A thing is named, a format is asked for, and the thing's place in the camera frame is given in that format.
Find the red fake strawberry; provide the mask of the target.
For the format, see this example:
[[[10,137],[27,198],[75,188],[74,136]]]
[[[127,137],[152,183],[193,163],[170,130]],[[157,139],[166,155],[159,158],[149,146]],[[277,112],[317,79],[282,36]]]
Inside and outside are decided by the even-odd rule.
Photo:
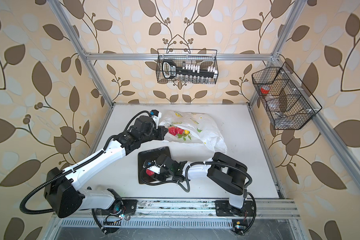
[[[153,175],[155,175],[156,173],[153,172],[153,171],[151,171],[151,170],[149,170],[149,169],[146,169],[146,174],[147,174],[148,176],[153,176]]]
[[[175,126],[170,126],[170,127],[168,128],[168,130],[169,130],[169,133],[170,133],[171,135],[173,135],[173,136],[176,136],[176,135],[177,135],[177,128],[176,128]]]
[[[176,134],[182,135],[183,133],[184,133],[183,129],[176,127]]]

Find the green fake leaf sprig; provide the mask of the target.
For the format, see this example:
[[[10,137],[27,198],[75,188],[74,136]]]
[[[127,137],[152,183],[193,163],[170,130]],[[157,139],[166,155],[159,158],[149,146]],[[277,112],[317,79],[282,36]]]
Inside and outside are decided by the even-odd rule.
[[[191,141],[192,140],[191,134],[185,134],[185,133],[183,133],[182,135],[177,134],[177,137],[180,141]]]

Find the white plastic bag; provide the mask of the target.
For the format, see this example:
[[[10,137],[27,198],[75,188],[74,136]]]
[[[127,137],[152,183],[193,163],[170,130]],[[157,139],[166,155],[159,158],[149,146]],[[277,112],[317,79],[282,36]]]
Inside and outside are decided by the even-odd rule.
[[[226,153],[228,148],[217,123],[207,114],[192,112],[166,111],[159,121],[160,126],[169,128],[175,126],[188,130],[192,135],[191,141],[180,141],[169,132],[165,135],[168,142],[185,144],[202,144],[213,152]]]

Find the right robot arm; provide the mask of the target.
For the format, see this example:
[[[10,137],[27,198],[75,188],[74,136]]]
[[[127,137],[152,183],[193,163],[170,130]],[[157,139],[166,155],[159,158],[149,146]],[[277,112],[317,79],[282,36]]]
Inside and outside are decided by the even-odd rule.
[[[248,191],[253,179],[246,165],[220,152],[211,159],[199,162],[177,162],[161,154],[155,160],[144,161],[139,170],[140,184],[176,184],[186,193],[191,191],[192,180],[204,178],[210,179],[229,194],[228,201],[215,202],[217,216],[242,217],[233,223],[232,231],[237,236],[245,235],[257,216],[255,197]]]

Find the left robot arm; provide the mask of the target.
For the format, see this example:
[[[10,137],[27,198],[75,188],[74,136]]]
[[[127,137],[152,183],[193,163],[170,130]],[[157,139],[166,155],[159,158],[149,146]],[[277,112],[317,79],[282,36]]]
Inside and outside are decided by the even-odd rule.
[[[84,190],[83,186],[115,161],[139,149],[143,143],[164,140],[168,129],[159,126],[161,116],[157,110],[141,111],[128,122],[123,132],[110,136],[97,152],[64,170],[50,170],[46,182],[21,201],[20,211],[27,215],[56,213],[59,218],[66,218],[80,210],[114,208],[119,195],[113,189],[94,191]],[[41,190],[50,209],[28,209],[28,200]]]

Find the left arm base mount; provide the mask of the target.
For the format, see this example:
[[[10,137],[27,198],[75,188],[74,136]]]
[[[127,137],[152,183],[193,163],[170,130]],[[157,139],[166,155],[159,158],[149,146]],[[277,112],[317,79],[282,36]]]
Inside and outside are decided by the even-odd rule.
[[[121,200],[113,209],[101,210],[92,209],[92,217],[98,228],[103,234],[115,233],[135,214],[137,210],[137,200]]]

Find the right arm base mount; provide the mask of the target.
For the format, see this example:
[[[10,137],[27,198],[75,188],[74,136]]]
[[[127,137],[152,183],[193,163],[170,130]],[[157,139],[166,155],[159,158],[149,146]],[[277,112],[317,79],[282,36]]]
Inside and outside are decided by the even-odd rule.
[[[257,205],[253,200],[245,200],[241,209],[231,206],[229,201],[217,200],[215,210],[218,217],[239,218],[232,220],[232,231],[238,236],[244,236],[250,230],[257,216]]]

